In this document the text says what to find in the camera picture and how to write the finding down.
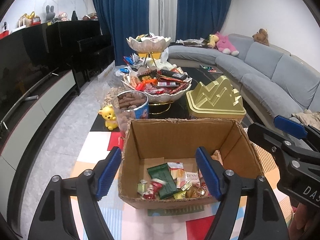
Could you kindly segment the person's right hand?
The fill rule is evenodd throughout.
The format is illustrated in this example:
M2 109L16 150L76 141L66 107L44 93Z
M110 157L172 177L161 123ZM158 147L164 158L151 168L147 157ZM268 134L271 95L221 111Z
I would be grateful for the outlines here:
M289 239L319 239L319 209L299 203L288 231Z

